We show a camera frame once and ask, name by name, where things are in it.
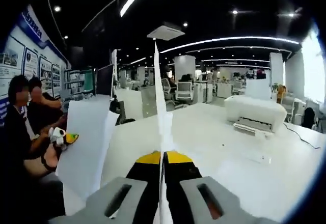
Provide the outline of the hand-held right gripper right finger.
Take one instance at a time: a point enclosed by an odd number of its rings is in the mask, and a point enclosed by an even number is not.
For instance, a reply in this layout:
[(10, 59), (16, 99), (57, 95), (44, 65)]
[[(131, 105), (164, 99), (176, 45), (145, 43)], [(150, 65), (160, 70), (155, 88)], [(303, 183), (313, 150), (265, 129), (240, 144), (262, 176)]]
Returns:
[(274, 223), (243, 210), (239, 197), (176, 151), (163, 157), (166, 197), (173, 223)]

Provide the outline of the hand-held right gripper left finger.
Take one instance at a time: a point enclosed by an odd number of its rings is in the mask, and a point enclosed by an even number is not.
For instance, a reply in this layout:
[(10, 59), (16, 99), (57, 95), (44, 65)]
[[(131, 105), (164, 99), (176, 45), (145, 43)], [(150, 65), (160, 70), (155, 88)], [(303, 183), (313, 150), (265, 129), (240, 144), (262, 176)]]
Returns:
[(117, 177), (90, 195), (72, 216), (49, 223), (155, 223), (158, 220), (160, 152), (136, 160), (125, 178)]

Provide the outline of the person's left hand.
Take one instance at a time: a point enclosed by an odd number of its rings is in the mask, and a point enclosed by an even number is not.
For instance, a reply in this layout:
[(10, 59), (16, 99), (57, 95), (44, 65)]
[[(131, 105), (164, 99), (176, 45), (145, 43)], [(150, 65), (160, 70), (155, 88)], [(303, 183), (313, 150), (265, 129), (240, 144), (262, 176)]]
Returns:
[(54, 172), (57, 168), (61, 152), (62, 150), (60, 147), (56, 147), (50, 143), (47, 150), (41, 157), (41, 162), (44, 167), (49, 171)]

